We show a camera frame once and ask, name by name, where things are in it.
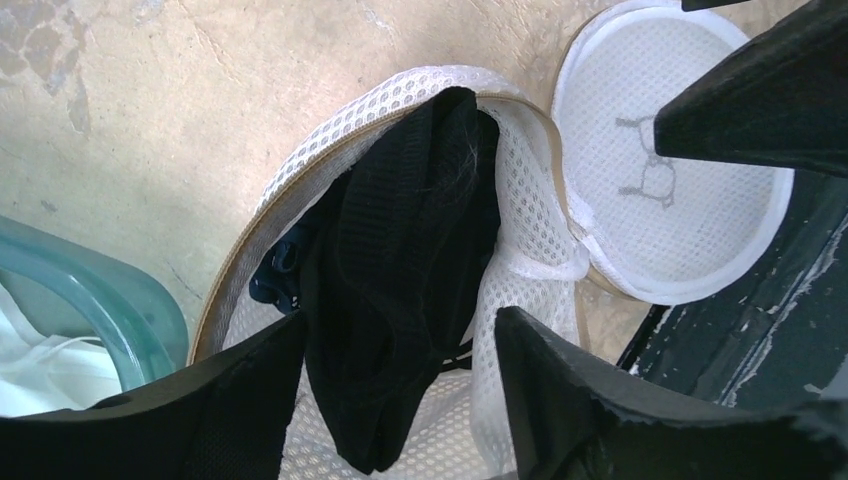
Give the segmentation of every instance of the white mesh fabric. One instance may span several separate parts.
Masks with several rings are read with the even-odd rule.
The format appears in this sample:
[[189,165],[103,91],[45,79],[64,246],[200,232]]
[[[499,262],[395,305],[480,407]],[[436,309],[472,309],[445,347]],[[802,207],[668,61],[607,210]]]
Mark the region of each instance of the white mesh fabric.
[[664,304],[711,295],[750,268],[785,212],[778,190],[791,185],[778,169],[654,153],[659,109],[744,41],[715,15],[701,18],[721,34],[679,15],[643,9],[585,34],[554,103],[570,214],[593,264],[625,293]]
[[[319,126],[280,168],[258,210],[273,206],[277,200],[282,202],[283,197],[278,195],[295,191],[313,195],[314,204],[332,180],[350,168],[391,123],[353,138],[357,126],[415,106],[451,85],[520,96],[501,77],[473,67],[420,68],[399,74]],[[387,472],[374,473],[372,478],[486,479],[514,469],[493,337],[497,308],[522,306],[560,335],[577,341],[573,281],[585,275],[588,255],[568,233],[564,215],[557,207],[547,133],[520,103],[481,98],[479,104],[498,121],[501,131],[496,181],[502,228],[473,320],[474,370],[439,376],[422,399],[400,459]],[[321,160],[324,166],[317,165],[322,153],[343,141],[344,148]],[[281,222],[277,238],[302,213]],[[242,288],[224,347],[245,340],[278,317],[275,309],[257,304],[247,288]],[[287,432],[280,478],[367,478],[335,453],[305,369]]]

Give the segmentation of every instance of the concrete floor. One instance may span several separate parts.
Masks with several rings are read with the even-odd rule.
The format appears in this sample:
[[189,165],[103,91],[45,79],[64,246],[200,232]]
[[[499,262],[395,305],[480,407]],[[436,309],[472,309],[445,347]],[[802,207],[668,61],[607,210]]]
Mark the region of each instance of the concrete floor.
[[[193,334],[280,162],[398,71],[496,70],[548,101],[576,29],[616,0],[0,0],[0,215],[138,266]],[[800,0],[719,9],[749,35]],[[614,361],[646,306],[581,285]]]

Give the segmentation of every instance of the mesh laundry bag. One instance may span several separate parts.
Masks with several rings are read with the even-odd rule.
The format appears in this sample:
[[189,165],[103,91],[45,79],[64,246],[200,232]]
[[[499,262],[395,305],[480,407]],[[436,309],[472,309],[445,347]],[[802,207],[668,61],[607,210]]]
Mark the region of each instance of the mesh laundry bag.
[[[720,57],[716,57],[713,63],[719,60]],[[584,332],[575,313],[574,282],[589,272],[590,252],[600,274],[610,275],[604,279],[598,274],[601,283],[610,283],[634,296],[648,296],[641,295],[641,290],[626,288],[614,275],[616,270],[605,269],[598,261],[597,252],[605,252],[607,250],[601,248],[610,249],[612,245],[609,241],[597,242],[598,248],[592,245],[594,237],[587,234],[592,230],[586,229],[588,224],[575,210],[573,195],[569,193],[566,197],[563,191],[562,171],[565,170],[566,175],[573,173],[574,158],[601,147],[595,144],[575,153],[573,146],[565,145],[567,150],[563,156],[561,134],[553,120],[533,106],[519,89],[493,72],[469,66],[422,67],[395,75],[342,108],[285,161],[263,194],[256,216],[216,279],[201,321],[193,360],[238,344],[279,319],[275,307],[257,303],[249,295],[248,283],[265,253],[392,125],[450,86],[474,90],[478,108],[498,123],[500,137],[495,172],[501,229],[480,285],[476,312],[467,334],[473,337],[472,369],[443,373],[433,382],[418,407],[400,458],[388,470],[372,474],[373,478],[486,479],[515,470],[493,338],[494,316],[499,307],[518,305],[558,335],[580,344]],[[613,102],[614,99],[601,101]],[[586,111],[581,110],[581,115],[589,115],[591,109],[582,108]],[[562,123],[567,114],[563,114],[562,109],[557,112]],[[568,133],[566,139],[575,141],[577,136],[580,134]],[[609,158],[618,159],[622,165],[629,161],[620,156]],[[737,167],[709,164],[702,173],[710,178],[721,175],[724,175],[722,178],[736,178],[734,175],[728,177],[728,168]],[[609,176],[613,173],[611,170],[612,167],[608,167],[600,176]],[[752,184],[758,192],[786,188],[785,185],[777,186],[781,178],[774,170],[764,169]],[[569,189],[581,186],[574,187],[567,177],[565,180]],[[714,190],[701,201],[712,202],[712,210],[727,208],[721,203],[725,197],[741,195],[747,198],[744,192],[736,190],[745,185],[728,182],[711,185]],[[678,190],[684,192],[693,188],[679,186]],[[674,205],[660,208],[670,211],[684,204],[684,193],[675,192],[675,195]],[[569,208],[564,209],[567,202],[570,202]],[[752,208],[741,201],[731,206],[742,210]],[[567,218],[565,212],[574,218]],[[776,208],[772,213],[776,214],[774,218],[779,223],[782,210]],[[642,215],[639,220],[646,223],[656,218],[656,214],[648,215],[638,209],[631,214]],[[699,226],[684,220],[677,220],[679,229],[698,230]],[[659,221],[669,225],[675,220]],[[710,232],[720,233],[715,229]],[[767,243],[769,238],[768,231],[763,233],[763,241]],[[619,236],[610,241],[626,240]],[[659,249],[652,252],[659,256],[666,253]],[[678,252],[675,258],[690,261],[687,254],[691,257],[711,255],[702,248]],[[621,258],[620,255],[607,255]],[[755,257],[752,254],[746,260],[753,261]],[[671,287],[673,285],[660,285],[658,295],[668,296],[673,290]],[[305,370],[300,382],[280,478],[367,478],[336,453]]]
[[768,247],[793,171],[663,158],[653,118],[747,41],[673,3],[626,2],[590,21],[566,56],[552,115],[573,231],[618,290],[664,305],[716,293]]

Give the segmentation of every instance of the round mesh lid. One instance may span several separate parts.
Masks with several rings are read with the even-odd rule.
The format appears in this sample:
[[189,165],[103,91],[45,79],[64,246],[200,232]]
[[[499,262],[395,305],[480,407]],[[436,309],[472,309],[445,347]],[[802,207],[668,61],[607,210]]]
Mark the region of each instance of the round mesh lid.
[[572,43],[552,106],[568,213],[593,267],[628,295],[707,297],[744,274],[777,232],[791,170],[654,151],[659,109],[746,41],[716,14],[635,0]]

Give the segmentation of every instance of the white cloth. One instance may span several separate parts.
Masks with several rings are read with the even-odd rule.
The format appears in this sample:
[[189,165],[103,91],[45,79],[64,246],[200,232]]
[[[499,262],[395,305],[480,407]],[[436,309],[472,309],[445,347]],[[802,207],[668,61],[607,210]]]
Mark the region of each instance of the white cloth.
[[82,410],[121,393],[106,349],[96,337],[45,337],[0,285],[0,416]]

